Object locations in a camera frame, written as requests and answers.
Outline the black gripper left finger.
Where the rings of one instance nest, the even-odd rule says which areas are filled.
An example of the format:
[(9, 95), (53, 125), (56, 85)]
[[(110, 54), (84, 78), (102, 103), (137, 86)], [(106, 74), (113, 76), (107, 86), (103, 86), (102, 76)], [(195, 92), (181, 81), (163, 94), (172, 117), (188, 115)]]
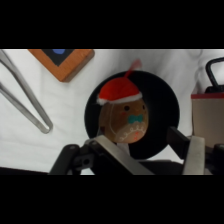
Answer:
[(85, 169), (94, 174), (153, 175), (103, 135), (87, 140), (82, 147), (66, 145), (49, 174), (80, 175)]

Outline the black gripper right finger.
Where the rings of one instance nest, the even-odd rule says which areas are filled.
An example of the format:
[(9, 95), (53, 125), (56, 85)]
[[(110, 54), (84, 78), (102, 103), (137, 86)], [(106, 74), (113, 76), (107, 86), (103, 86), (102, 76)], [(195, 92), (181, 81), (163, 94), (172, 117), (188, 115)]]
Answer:
[(204, 138), (187, 138), (177, 128), (169, 127), (166, 141), (183, 160), (183, 175), (224, 175), (224, 153), (209, 150)]

